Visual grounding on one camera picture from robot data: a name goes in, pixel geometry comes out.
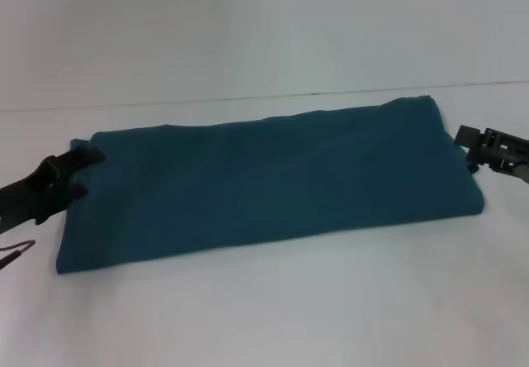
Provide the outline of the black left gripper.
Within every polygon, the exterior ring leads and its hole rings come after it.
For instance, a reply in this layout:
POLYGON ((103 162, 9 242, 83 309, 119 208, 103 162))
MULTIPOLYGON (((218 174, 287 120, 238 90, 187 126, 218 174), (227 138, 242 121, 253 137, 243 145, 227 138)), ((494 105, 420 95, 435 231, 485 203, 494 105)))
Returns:
POLYGON ((85 197, 88 189, 82 183, 69 186, 65 171, 78 171, 105 159, 98 148, 78 147, 47 157, 28 177, 1 188, 1 233, 30 220, 40 225, 64 211, 71 200, 85 197))

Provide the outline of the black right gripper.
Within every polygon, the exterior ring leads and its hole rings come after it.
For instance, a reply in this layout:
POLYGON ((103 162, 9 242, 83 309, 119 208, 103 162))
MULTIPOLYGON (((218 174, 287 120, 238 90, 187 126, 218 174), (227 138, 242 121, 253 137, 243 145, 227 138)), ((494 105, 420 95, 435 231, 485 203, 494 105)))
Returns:
POLYGON ((479 149, 469 148, 465 161, 470 173, 477 173, 485 163, 492 171, 528 183, 528 140, 491 128, 481 131, 460 126, 455 143, 459 146, 483 147, 484 159, 479 149))

